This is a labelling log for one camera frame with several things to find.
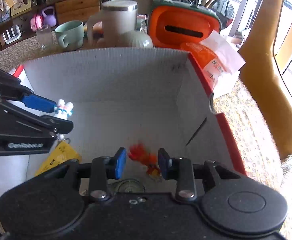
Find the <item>green mug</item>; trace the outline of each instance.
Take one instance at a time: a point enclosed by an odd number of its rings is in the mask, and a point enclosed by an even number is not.
[[[56,27],[55,34],[59,46],[65,51],[83,46],[84,25],[82,21],[70,21]]]

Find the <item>white toy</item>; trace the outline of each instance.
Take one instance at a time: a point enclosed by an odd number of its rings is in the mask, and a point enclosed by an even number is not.
[[[65,101],[63,99],[59,99],[57,102],[57,106],[54,107],[54,117],[67,120],[67,118],[73,114],[73,107],[74,105],[72,102],[68,102],[65,104]],[[64,139],[64,135],[60,133],[57,135],[57,137],[58,140]]]

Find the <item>yellow chair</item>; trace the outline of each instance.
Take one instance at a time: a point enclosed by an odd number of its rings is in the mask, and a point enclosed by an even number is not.
[[[273,53],[282,5],[283,0],[263,0],[239,53],[246,61],[240,79],[257,102],[284,159],[292,154],[292,97]]]

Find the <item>wooden drawer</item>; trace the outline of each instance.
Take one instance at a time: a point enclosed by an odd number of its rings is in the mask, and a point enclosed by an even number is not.
[[[95,6],[95,7],[88,7],[84,9],[78,9],[76,11],[58,13],[57,20],[59,24],[69,22],[69,21],[75,21],[75,20],[86,22],[91,15],[98,13],[99,10],[100,10],[99,6]]]
[[[100,6],[99,0],[66,0],[55,4],[57,14],[97,6]]]

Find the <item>pitcher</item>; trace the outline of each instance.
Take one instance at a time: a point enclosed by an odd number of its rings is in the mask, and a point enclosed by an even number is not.
[[[93,39],[93,26],[102,22],[106,47],[116,46],[119,36],[135,30],[137,23],[137,2],[131,0],[112,0],[104,2],[102,10],[92,15],[87,22],[87,38],[90,45]]]

